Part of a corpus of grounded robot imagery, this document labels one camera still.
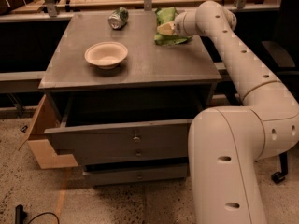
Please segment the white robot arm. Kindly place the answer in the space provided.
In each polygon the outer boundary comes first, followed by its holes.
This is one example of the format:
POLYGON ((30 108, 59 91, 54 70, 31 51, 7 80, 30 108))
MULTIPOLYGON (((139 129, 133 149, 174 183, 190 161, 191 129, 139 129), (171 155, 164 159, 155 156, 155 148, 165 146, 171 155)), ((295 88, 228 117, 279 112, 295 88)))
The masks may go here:
POLYGON ((235 34, 235 15, 214 1, 175 17, 173 33, 211 39, 242 104, 199 113, 188 155, 197 224, 267 224, 254 162, 299 141, 299 104, 235 34))

